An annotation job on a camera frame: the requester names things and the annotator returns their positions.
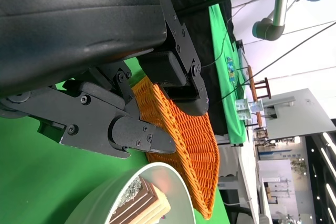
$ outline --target wooden chair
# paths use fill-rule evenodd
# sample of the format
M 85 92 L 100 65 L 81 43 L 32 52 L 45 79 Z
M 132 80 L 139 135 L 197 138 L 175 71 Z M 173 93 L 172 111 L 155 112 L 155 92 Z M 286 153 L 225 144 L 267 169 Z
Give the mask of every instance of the wooden chair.
M 262 98 L 266 98 L 266 97 L 271 99 L 272 96 L 271 96 L 271 91 L 270 91 L 269 84 L 268 84 L 268 79 L 265 77 L 265 79 L 263 81 L 254 82 L 252 68 L 251 68 L 250 65 L 247 66 L 247 71 L 248 71 L 248 77 L 249 77 L 248 85 L 250 85 L 250 88 L 251 88 L 251 91 L 252 91 L 253 101 L 257 102 L 258 99 L 262 99 Z M 257 89 L 266 89 L 267 95 L 258 96 L 257 95 Z M 256 126 L 256 125 L 258 125 L 259 127 L 263 126 L 262 125 L 263 121 L 262 121 L 260 112 L 257 112 L 256 114 L 257 114 L 257 123 L 256 124 L 250 124 L 250 125 L 247 125 L 247 126 Z

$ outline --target black cable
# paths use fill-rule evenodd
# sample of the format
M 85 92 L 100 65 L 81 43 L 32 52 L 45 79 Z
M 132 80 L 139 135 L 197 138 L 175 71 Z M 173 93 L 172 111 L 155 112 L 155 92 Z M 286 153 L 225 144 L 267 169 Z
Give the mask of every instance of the black cable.
M 327 26 L 326 28 L 318 31 L 317 33 L 313 34 L 312 36 L 310 36 L 309 38 L 305 39 L 304 41 L 302 41 L 301 43 L 297 44 L 296 46 L 294 46 L 292 49 L 290 49 L 287 53 L 283 54 L 282 56 L 280 56 L 278 59 L 276 59 L 275 61 L 273 61 L 272 63 L 268 64 L 267 66 L 265 66 L 264 68 L 262 68 L 260 71 L 258 71 L 256 74 L 254 74 L 253 76 L 251 76 L 250 78 L 248 78 L 246 81 L 244 81 L 241 85 L 244 85 L 246 82 L 250 81 L 251 79 L 253 79 L 255 76 L 257 76 L 258 74 L 260 74 L 261 72 L 263 72 L 265 69 L 269 68 L 270 66 L 272 66 L 273 64 L 275 64 L 276 62 L 278 62 L 279 60 L 281 60 L 284 56 L 286 56 L 287 54 L 289 54 L 290 52 L 294 51 L 295 49 L 297 49 L 299 46 L 301 46 L 302 44 L 306 43 L 308 40 L 312 39 L 313 37 L 315 37 L 316 35 L 320 34 L 321 32 L 329 29 L 330 27 L 336 25 L 336 22 L 332 23 L 330 26 Z M 225 95 L 224 97 L 222 97 L 219 101 L 213 103 L 213 104 L 217 104 L 221 101 L 223 101 L 225 98 L 227 98 L 229 95 L 231 95 L 233 92 L 235 92 L 237 89 L 239 88 L 239 86 L 237 86 L 233 91 L 231 91 L 230 93 L 228 93 L 227 95 Z
M 249 1 L 249 2 L 247 2 L 247 3 L 245 3 L 231 18 L 229 18 L 228 20 L 227 20 L 227 22 L 226 22 L 226 26 L 225 26 L 225 28 L 226 28 L 226 33 L 225 33 L 225 36 L 224 36 L 224 39 L 223 39 L 223 43 L 222 43 L 222 49 L 221 49 L 221 53 L 219 54 L 219 56 L 218 56 L 218 58 L 217 59 L 215 59 L 213 62 L 211 62 L 211 63 L 209 63 L 208 65 L 204 65 L 204 66 L 202 66 L 202 68 L 206 68 L 206 67 L 209 67 L 209 66 L 211 66 L 211 65 L 213 65 L 213 64 L 215 64 L 216 63 L 216 61 L 218 61 L 221 57 L 222 57 L 222 55 L 225 55 L 225 53 L 224 53 L 224 43 L 225 43 L 225 39 L 226 39 L 226 36 L 227 36 L 227 34 L 228 34 L 228 30 L 227 30 L 227 26 L 228 26 L 228 24 L 229 24 L 229 22 L 245 7 L 245 6 L 247 6 L 248 4 L 250 4 L 250 3 L 252 3 L 252 2 L 254 2 L 255 0 L 251 0 L 251 1 Z

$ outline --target black mount bracket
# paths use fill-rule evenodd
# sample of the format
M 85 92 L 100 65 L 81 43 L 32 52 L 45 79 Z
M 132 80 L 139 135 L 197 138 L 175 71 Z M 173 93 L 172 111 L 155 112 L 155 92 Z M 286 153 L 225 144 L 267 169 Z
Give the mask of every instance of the black mount bracket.
M 189 115 L 204 115 L 208 97 L 201 77 L 201 62 L 184 23 L 180 23 L 171 0 L 160 0 L 167 39 L 153 52 L 139 56 L 149 79 L 168 99 Z
M 0 104 L 8 117 L 18 113 L 39 120 L 38 132 L 63 145 L 120 158 L 130 156 L 128 148 L 174 153 L 169 134 L 139 120 L 130 77 L 124 62 L 111 63 L 66 81 L 65 91 L 46 87 L 1 99 Z

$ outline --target white plate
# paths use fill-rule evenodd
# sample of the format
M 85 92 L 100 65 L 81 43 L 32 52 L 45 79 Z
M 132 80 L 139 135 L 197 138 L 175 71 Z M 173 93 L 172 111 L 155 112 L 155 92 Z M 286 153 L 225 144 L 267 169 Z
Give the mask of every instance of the white plate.
M 88 194 L 65 224 L 108 224 L 121 196 L 132 181 L 141 176 L 165 193 L 171 210 L 160 224 L 196 224 L 190 195 L 177 171 L 164 163 L 152 163 L 140 170 L 129 170 L 106 181 Z

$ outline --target ceiling light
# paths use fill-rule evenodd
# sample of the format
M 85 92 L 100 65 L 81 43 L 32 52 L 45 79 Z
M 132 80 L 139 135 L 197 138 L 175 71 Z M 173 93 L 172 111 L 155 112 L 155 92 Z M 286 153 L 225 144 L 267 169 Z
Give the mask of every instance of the ceiling light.
M 332 151 L 336 154 L 336 145 L 334 144 L 334 142 L 331 140 L 330 136 L 328 133 L 324 132 L 323 133 L 323 137 L 327 142 L 327 146 L 330 146 Z
M 330 195 L 330 198 L 332 199 L 332 202 L 334 202 L 334 205 L 336 207 L 336 197 L 335 197 L 335 194 L 331 190 L 331 187 L 329 186 L 329 184 L 326 184 L 326 187 L 327 187 L 328 193 Z
M 330 214 L 330 217 L 331 217 L 331 219 L 332 219 L 332 222 L 333 222 L 334 224 L 336 224 L 336 221 L 335 221 L 334 215 L 332 215 L 332 212 L 331 212 L 331 210 L 330 210 L 330 208 L 329 208 L 329 207 L 328 207 L 328 212 L 329 212 L 329 214 Z
M 331 169 L 331 171 L 332 171 L 334 177 L 336 178 L 336 170 L 335 170 L 335 168 L 332 166 L 332 164 L 331 164 L 331 162 L 330 162 L 330 159 L 328 158 L 327 154 L 325 153 L 326 151 L 325 151 L 323 148 L 321 148 L 321 152 L 322 152 L 322 154 L 323 154 L 325 160 L 327 161 L 327 163 L 328 163 L 328 165 L 329 165 L 329 168 Z
M 296 144 L 301 143 L 301 138 L 299 136 L 294 137 L 294 143 Z

